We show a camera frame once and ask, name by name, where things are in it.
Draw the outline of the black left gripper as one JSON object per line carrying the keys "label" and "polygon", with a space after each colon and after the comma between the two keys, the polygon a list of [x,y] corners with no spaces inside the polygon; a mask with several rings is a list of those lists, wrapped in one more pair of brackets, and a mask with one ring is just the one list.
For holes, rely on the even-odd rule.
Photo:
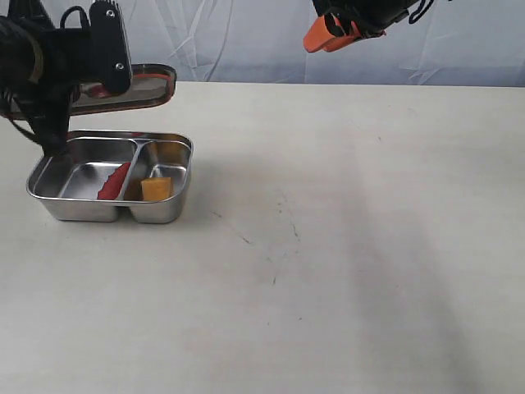
{"label": "black left gripper", "polygon": [[39,145],[44,154],[62,154],[66,149],[72,104],[77,99],[77,83],[43,85],[17,82],[16,105],[30,131],[18,125],[16,129]]}

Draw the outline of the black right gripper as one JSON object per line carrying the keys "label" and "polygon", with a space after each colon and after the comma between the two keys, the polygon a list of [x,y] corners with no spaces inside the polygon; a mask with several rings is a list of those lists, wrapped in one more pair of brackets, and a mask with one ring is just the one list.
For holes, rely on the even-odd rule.
{"label": "black right gripper", "polygon": [[303,38],[308,53],[332,53],[361,37],[376,38],[409,15],[410,1],[313,0],[318,18]]}

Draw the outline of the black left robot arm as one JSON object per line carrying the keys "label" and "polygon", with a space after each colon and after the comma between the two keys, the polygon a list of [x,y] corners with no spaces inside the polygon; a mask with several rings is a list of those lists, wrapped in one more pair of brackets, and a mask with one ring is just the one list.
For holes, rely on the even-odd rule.
{"label": "black left robot arm", "polygon": [[80,97],[81,73],[74,46],[89,22],[82,7],[80,28],[58,29],[40,1],[10,1],[1,17],[1,116],[46,156],[66,149],[73,103]]}

